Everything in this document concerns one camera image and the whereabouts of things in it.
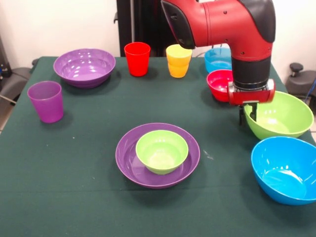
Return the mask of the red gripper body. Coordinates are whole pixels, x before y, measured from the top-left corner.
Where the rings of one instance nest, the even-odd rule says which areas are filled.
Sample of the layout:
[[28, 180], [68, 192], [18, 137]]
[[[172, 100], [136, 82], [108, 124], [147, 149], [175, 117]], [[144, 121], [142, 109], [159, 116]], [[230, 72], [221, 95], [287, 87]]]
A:
[[233, 82], [228, 83], [229, 103], [232, 105], [244, 105], [250, 103], [269, 103], [275, 95], [275, 81], [268, 79], [267, 84], [256, 90], [240, 90]]

